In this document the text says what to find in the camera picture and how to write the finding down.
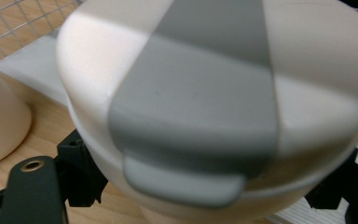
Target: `wooden table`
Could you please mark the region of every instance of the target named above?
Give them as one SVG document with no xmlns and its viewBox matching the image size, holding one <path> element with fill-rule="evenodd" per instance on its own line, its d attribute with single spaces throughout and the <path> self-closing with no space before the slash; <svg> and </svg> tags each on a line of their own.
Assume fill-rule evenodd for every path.
<svg viewBox="0 0 358 224">
<path fill-rule="evenodd" d="M 64 106 L 10 77 L 4 75 L 0 77 L 33 113 L 33 122 L 28 135 L 10 155 L 0 161 L 0 189 L 3 189 L 7 184 L 8 173 L 15 164 L 40 155 L 54 158 L 57 155 L 56 146 L 75 128 L 75 125 Z M 102 200 L 102 204 L 96 203 L 91 208 L 67 206 L 70 223 L 148 224 L 138 205 L 112 184 L 108 184 L 103 191 Z M 268 223 L 270 222 L 263 219 L 249 222 L 249 224 Z"/>
</svg>

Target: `metal wire grid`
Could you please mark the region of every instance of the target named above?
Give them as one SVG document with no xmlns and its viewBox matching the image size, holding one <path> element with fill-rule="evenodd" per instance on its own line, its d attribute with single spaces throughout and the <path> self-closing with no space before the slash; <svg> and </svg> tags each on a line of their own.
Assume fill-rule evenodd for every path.
<svg viewBox="0 0 358 224">
<path fill-rule="evenodd" d="M 82 0 L 0 0 L 0 60 L 60 27 Z"/>
</svg>

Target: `wire rack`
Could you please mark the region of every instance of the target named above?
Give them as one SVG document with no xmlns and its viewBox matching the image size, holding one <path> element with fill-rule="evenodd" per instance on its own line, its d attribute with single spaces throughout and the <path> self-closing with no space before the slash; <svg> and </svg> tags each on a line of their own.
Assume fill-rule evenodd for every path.
<svg viewBox="0 0 358 224">
<path fill-rule="evenodd" d="M 0 60 L 60 27 L 81 0 L 0 0 Z"/>
</svg>

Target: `gray stripe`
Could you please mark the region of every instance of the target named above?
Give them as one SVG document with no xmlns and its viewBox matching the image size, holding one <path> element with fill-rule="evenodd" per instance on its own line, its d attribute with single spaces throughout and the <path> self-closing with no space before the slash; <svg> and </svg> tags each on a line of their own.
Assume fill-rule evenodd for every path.
<svg viewBox="0 0 358 224">
<path fill-rule="evenodd" d="M 278 128 L 262 2 L 173 2 L 118 90 L 109 120 L 117 147 L 144 161 L 137 177 L 126 172 L 133 167 L 124 167 L 134 188 L 177 203 L 232 203 L 244 186 L 233 188 L 239 191 L 230 197 L 213 192 L 205 195 L 217 198 L 195 200 L 191 195 L 208 189 L 185 194 L 183 188 L 198 184 L 150 180 L 156 167 L 254 177 L 275 154 Z M 175 188 L 177 194 L 167 196 Z"/>
</svg>

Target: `gray tab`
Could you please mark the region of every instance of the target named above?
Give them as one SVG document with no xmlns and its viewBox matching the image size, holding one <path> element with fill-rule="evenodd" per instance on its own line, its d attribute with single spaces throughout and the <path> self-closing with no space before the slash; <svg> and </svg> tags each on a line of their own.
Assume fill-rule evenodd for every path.
<svg viewBox="0 0 358 224">
<path fill-rule="evenodd" d="M 119 88 L 109 122 L 117 147 L 140 162 L 130 164 L 189 176 L 260 175 L 275 154 L 278 130 L 262 1 L 173 2 Z M 136 189 L 196 205 L 196 189 L 179 202 L 124 168 Z"/>
</svg>

